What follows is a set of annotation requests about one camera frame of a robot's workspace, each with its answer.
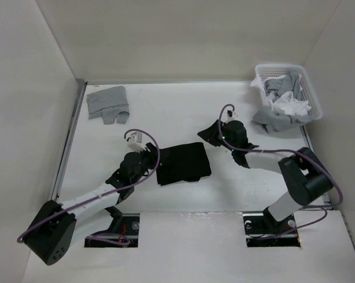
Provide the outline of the white tank top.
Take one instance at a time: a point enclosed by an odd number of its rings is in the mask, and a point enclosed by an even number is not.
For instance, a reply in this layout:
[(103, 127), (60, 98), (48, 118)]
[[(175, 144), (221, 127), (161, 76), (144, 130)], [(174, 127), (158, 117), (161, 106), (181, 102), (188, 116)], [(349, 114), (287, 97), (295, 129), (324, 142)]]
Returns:
[(256, 88), (262, 99), (264, 106), (272, 110), (274, 114), (285, 116), (307, 116), (311, 110), (311, 106), (307, 100), (298, 100), (294, 98), (292, 91), (287, 91), (282, 95), (278, 95), (276, 91), (266, 91), (265, 85), (272, 79), (282, 80), (285, 76), (268, 77), (262, 79), (258, 74), (251, 81), (250, 87)]

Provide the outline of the folded grey tank top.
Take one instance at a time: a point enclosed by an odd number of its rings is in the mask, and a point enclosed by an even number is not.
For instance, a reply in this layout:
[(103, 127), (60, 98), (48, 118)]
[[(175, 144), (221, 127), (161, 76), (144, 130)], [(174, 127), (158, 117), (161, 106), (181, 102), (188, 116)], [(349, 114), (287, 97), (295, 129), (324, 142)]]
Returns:
[(129, 102), (123, 86), (87, 95), (88, 119), (102, 118), (104, 124), (126, 124), (130, 117)]

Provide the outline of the black tank top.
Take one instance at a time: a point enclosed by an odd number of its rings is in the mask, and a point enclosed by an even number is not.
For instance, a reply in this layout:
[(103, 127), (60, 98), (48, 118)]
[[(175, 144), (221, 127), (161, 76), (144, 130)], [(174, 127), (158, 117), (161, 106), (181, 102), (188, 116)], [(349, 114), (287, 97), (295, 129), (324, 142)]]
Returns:
[(161, 186), (181, 181), (198, 182), (212, 174), (210, 162), (202, 142), (181, 144), (171, 149), (169, 165), (157, 169), (157, 183)]

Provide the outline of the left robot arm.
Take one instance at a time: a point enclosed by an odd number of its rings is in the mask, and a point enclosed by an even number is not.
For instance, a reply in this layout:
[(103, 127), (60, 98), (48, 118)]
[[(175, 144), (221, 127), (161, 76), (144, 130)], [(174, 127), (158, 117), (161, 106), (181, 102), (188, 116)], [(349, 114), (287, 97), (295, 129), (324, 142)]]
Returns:
[(140, 152), (127, 153), (119, 168), (98, 188), (64, 203), (45, 202), (18, 242), (29, 247), (46, 265), (57, 263), (68, 251), (78, 224), (102, 210), (115, 212), (115, 206), (149, 178), (168, 155), (168, 149), (151, 143)]

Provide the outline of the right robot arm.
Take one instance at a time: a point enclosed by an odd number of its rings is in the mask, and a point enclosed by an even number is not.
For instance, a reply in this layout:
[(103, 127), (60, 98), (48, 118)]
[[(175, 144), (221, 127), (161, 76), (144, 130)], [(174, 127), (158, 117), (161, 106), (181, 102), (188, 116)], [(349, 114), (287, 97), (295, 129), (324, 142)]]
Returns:
[(284, 220), (296, 211), (307, 208), (333, 188), (326, 169), (308, 147), (297, 151), (261, 150), (248, 140), (244, 124), (238, 120), (227, 123), (217, 120), (198, 132), (198, 136), (213, 146), (231, 151), (236, 164), (247, 169), (264, 169), (281, 174), (287, 192), (263, 210), (262, 226), (276, 233)]

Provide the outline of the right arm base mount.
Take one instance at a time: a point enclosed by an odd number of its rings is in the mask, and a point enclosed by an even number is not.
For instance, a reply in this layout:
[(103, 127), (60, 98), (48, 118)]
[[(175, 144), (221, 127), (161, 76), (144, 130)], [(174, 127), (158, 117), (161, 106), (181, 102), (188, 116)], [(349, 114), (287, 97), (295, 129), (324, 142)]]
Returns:
[(248, 248), (286, 248), (301, 246), (297, 231), (281, 235), (296, 227), (294, 215), (289, 216), (277, 226), (268, 228), (261, 213), (243, 214), (246, 245)]

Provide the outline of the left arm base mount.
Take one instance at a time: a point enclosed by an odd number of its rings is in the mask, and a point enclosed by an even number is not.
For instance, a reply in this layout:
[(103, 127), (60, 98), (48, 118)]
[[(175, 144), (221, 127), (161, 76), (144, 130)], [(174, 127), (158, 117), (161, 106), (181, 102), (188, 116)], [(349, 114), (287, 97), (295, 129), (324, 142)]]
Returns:
[(139, 243), (140, 215), (123, 213), (115, 206), (103, 211), (104, 228), (87, 236), (85, 248), (137, 248)]

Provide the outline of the white plastic basket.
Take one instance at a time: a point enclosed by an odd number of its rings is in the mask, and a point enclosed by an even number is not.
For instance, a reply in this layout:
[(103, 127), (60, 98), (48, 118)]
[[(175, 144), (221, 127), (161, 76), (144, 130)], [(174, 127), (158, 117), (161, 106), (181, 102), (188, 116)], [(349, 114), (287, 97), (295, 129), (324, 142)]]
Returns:
[(297, 64), (287, 63), (268, 63), (258, 64), (255, 67), (255, 75), (259, 76), (262, 80), (268, 77), (278, 77), (285, 75), (287, 71), (295, 70), (301, 75), (300, 86), (302, 88), (301, 95), (303, 100), (307, 100), (311, 107), (308, 115), (314, 120), (319, 120), (323, 117), (323, 111), (320, 106), (320, 102), (315, 93), (314, 87), (308, 76), (306, 69), (303, 66)]

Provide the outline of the grey tank top in basket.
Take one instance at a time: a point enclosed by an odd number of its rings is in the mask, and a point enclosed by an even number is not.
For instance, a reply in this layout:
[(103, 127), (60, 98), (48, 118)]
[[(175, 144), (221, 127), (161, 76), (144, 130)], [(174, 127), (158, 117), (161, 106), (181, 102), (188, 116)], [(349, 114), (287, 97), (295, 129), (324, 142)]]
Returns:
[[(303, 100), (301, 95), (300, 80), (301, 75), (294, 71), (287, 71), (282, 80), (272, 79), (266, 83), (266, 91), (276, 91), (280, 96), (287, 91), (292, 91), (294, 98)], [(282, 132), (295, 127), (301, 127), (312, 122), (314, 119), (307, 116), (285, 116), (277, 115), (272, 112), (267, 106), (262, 106), (253, 116), (253, 121), (259, 124), (267, 133), (269, 132)]]

